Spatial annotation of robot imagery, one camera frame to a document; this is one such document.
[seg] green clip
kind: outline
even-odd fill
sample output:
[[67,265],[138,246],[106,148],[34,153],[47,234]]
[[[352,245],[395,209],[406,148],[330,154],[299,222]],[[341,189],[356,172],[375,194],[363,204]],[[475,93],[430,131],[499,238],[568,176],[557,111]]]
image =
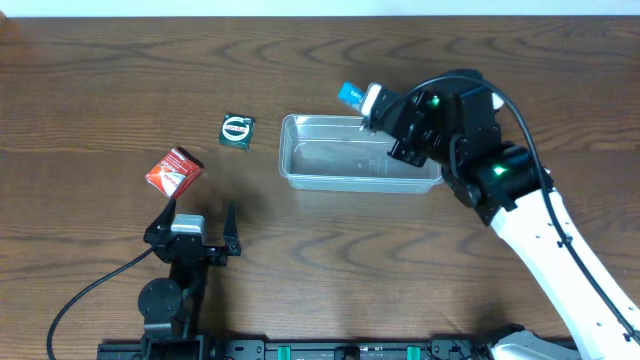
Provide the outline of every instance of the green clip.
[[420,360],[420,348],[417,346],[408,346],[407,347],[407,360]]
[[278,347],[278,360],[291,360],[291,348],[288,346]]

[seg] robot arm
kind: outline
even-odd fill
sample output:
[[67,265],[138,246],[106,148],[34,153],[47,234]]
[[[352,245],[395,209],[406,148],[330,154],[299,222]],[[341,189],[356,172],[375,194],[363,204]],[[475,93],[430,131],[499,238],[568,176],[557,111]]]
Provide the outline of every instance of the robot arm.
[[[456,198],[527,265],[584,359],[640,358],[640,310],[580,236],[529,134],[531,151],[502,141],[496,91],[475,70],[446,73],[402,95],[372,84],[359,109],[363,129],[393,136],[389,155],[395,159],[440,163]],[[535,358],[509,355],[512,350],[492,351],[499,359]]]
[[[567,325],[583,359],[625,359],[640,356],[640,346],[625,337],[625,329],[604,304],[566,249],[558,246],[558,234],[542,201],[542,190],[516,200],[512,211],[501,209],[491,222],[499,237],[511,246],[529,268]],[[563,230],[571,236],[580,258],[611,301],[634,326],[640,311],[609,275],[584,241],[557,192],[550,194]],[[510,349],[494,349],[509,352]]]

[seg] cable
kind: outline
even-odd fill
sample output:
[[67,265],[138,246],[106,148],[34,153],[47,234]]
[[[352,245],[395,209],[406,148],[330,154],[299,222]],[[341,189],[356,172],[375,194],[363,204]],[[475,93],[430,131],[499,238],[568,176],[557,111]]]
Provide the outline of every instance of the cable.
[[471,357],[471,353],[469,354],[469,356],[466,356],[466,355],[462,352],[462,346],[460,346],[460,344],[459,344],[457,341],[455,341],[455,340],[451,340],[451,342],[452,342],[452,343],[454,343],[454,344],[458,347],[458,349],[460,349],[460,355],[462,356],[462,358],[463,358],[464,360],[471,360],[471,359],[472,359],[472,357]]
[[49,333],[47,334],[47,355],[49,355],[49,360],[56,359],[56,357],[53,355],[53,333],[56,331],[56,327],[58,326],[60,319],[62,319],[64,314],[67,311],[69,311],[69,309],[73,306],[73,304],[75,304],[78,300],[80,300],[81,297],[85,296],[89,291],[98,287],[98,285],[104,283],[105,281],[113,278],[114,276],[124,272],[125,270],[132,267],[133,265],[139,263],[140,260],[146,258],[152,252],[153,252],[153,248],[148,249],[147,251],[143,252],[142,254],[140,254],[140,256],[131,260],[127,264],[122,265],[121,267],[114,270],[113,272],[94,281],[93,284],[87,286],[86,288],[84,288],[84,290],[80,291],[78,295],[74,296],[73,299],[69,300],[69,302],[62,308],[62,310],[60,310],[60,312],[58,313],[58,316],[56,316],[56,318],[51,323],[51,326],[49,327]]
[[540,163],[540,157],[538,156],[538,151],[536,150],[536,146],[533,143],[533,137],[531,136],[531,133],[529,132],[529,128],[524,122],[522,113],[520,113],[520,110],[518,110],[515,103],[507,96],[507,94],[505,94],[502,90],[498,89],[497,86],[493,85],[492,83],[484,79],[476,79],[476,78],[464,76],[464,75],[445,74],[445,75],[441,75],[441,76],[437,76],[437,77],[425,80],[422,83],[407,90],[404,94],[400,95],[391,104],[389,104],[389,106],[387,106],[387,108],[384,109],[384,111],[382,111],[382,113],[378,117],[378,121],[384,118],[385,116],[387,116],[388,114],[390,114],[391,111],[393,111],[400,104],[407,101],[409,97],[413,96],[414,93],[420,91],[425,86],[429,86],[445,80],[455,80],[455,79],[469,81],[474,84],[484,86],[485,88],[491,90],[493,93],[495,93],[500,98],[502,98],[502,100],[507,105],[509,110],[513,113],[513,116],[516,118],[516,121],[518,122],[518,125],[522,130],[524,138],[527,142],[527,146],[529,146],[529,151],[531,152],[531,157],[533,158],[533,162],[535,164],[534,172],[536,174],[536,178],[538,179],[538,183],[540,184],[540,188],[542,189],[542,198],[544,200],[544,205],[547,208],[549,217],[551,218],[551,223],[553,224],[554,228],[558,232],[558,235],[560,236],[561,244],[567,247],[567,251],[569,251],[569,254],[575,261],[580,271],[582,271],[582,274],[585,276],[589,284],[591,284],[591,286],[593,287],[593,290],[595,290],[595,292],[600,296],[602,301],[605,303],[605,305],[607,305],[607,307],[613,313],[613,315],[618,320],[618,322],[627,331],[628,334],[625,334],[625,337],[627,338],[627,340],[629,340],[630,338],[633,338],[638,343],[638,345],[640,345],[640,331],[636,331],[633,328],[633,326],[629,323],[629,321],[627,321],[627,319],[625,319],[622,313],[620,313],[620,311],[616,308],[616,306],[613,304],[611,299],[609,299],[609,297],[604,292],[604,290],[602,290],[602,287],[600,287],[600,285],[598,284],[596,279],[593,277],[591,272],[589,272],[589,269],[587,269],[584,262],[582,262],[582,259],[580,259],[580,256],[578,255],[578,253],[576,253],[575,249],[571,245],[571,242],[567,238],[567,234],[565,234],[564,230],[562,230],[562,227],[560,226],[560,222],[558,221],[558,217],[556,216],[556,213],[553,210],[553,205],[551,204],[551,197],[549,196],[549,193],[546,191],[546,189],[548,188],[548,184],[546,183],[544,175],[542,174],[542,164]]
[[451,173],[453,177],[458,178],[458,160],[456,160],[456,143],[462,138],[462,134],[453,134],[449,140],[449,164],[451,164]]

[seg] green package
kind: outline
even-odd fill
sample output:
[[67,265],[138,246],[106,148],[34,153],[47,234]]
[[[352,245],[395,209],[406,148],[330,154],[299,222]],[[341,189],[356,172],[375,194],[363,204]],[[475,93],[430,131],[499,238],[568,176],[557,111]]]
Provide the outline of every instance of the green package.
[[225,115],[218,142],[226,146],[248,149],[255,122],[254,118],[247,116]]

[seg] small green box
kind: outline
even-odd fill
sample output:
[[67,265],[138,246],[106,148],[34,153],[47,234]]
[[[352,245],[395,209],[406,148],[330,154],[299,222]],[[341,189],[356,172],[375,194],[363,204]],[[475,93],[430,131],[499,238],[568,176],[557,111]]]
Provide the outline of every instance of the small green box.
[[218,142],[226,146],[248,149],[255,122],[252,117],[226,114],[220,129]]
[[420,348],[417,346],[408,346],[407,360],[420,360]]
[[278,346],[278,360],[291,360],[291,348],[288,346]]

